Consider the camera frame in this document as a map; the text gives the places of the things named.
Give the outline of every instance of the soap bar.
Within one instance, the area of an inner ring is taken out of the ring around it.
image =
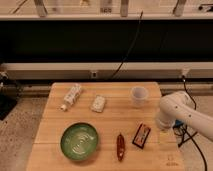
[[[91,106],[91,110],[101,113],[104,109],[105,102],[106,102],[105,97],[97,95]]]

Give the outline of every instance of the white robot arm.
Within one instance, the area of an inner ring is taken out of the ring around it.
[[[191,109],[187,106],[190,103],[191,98],[183,91],[162,97],[156,115],[158,128],[168,130],[178,119],[213,141],[213,118]]]

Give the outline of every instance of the small box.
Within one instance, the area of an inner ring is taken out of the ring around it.
[[[97,95],[92,103],[91,110],[101,113],[104,109],[105,102],[105,97]]]
[[[141,124],[137,130],[137,133],[132,141],[132,143],[139,148],[143,149],[146,139],[149,135],[151,128],[145,124]]]

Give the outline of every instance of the black cable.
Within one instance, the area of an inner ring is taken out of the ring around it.
[[[168,30],[169,30],[169,26],[166,25],[165,31],[164,31],[164,33],[162,35],[162,38],[161,38],[161,41],[160,41],[160,46],[159,46],[158,51],[157,51],[158,55],[161,55],[160,53],[161,53],[162,47],[164,45],[164,42],[166,40],[166,37],[167,37],[167,34],[168,34]]]
[[[192,140],[192,142],[194,143],[194,145],[196,146],[196,148],[200,152],[200,155],[201,155],[201,157],[203,159],[203,163],[204,163],[204,170],[207,171],[208,170],[208,166],[207,166],[206,158],[203,155],[203,152],[201,151],[200,147],[198,146],[196,141],[193,139],[193,137],[189,134],[189,132],[187,130],[185,130],[184,128],[182,128],[182,130],[189,136],[189,138]]]
[[[194,109],[196,110],[197,109],[197,103],[195,102],[194,98],[189,94],[188,90],[187,90],[187,87],[186,87],[186,77],[185,76],[182,76],[182,81],[183,81],[183,85],[184,85],[184,90],[185,92],[188,94],[188,96],[190,97],[190,99],[193,101],[194,103]],[[181,142],[178,144],[178,147],[181,147],[184,143],[186,143],[188,140],[190,140],[190,138],[187,138],[185,140],[185,132],[183,132],[182,134],[178,134],[177,136],[180,136],[181,137]],[[194,137],[195,135],[197,135],[197,132],[195,131],[191,137]]]
[[[142,17],[143,17],[143,11],[141,11],[141,14],[140,14],[140,18],[139,18],[139,21],[138,21],[138,27],[137,27],[137,31],[135,33],[135,36],[134,36],[134,39],[132,40],[132,43],[130,44],[129,46],[129,49],[126,53],[126,55],[124,56],[124,58],[122,59],[119,67],[117,68],[117,70],[107,79],[112,79],[121,69],[123,63],[126,61],[126,59],[129,57],[129,54],[132,52],[132,49],[135,47],[135,43],[137,41],[137,38],[138,38],[138,35],[140,33],[140,27],[141,27],[141,20],[142,20]]]
[[[28,0],[22,1],[22,2],[18,5],[18,7],[17,7],[16,9],[13,10],[12,14],[16,14],[16,13],[18,12],[18,10],[20,10],[21,7],[22,7],[27,1],[28,1]]]
[[[183,80],[184,90],[188,94],[188,96],[190,97],[192,102],[194,103],[194,110],[196,110],[197,109],[197,103],[195,102],[194,98],[190,95],[190,93],[188,92],[188,90],[186,88],[186,77],[184,75],[182,76],[182,80]]]

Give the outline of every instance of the electrical outlet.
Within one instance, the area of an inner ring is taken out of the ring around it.
[[[182,76],[187,77],[189,71],[190,71],[190,69],[188,69],[188,68],[183,68],[183,69],[181,70],[181,77],[182,77]]]
[[[92,70],[90,71],[91,74],[91,79],[98,79],[98,71],[97,70]]]

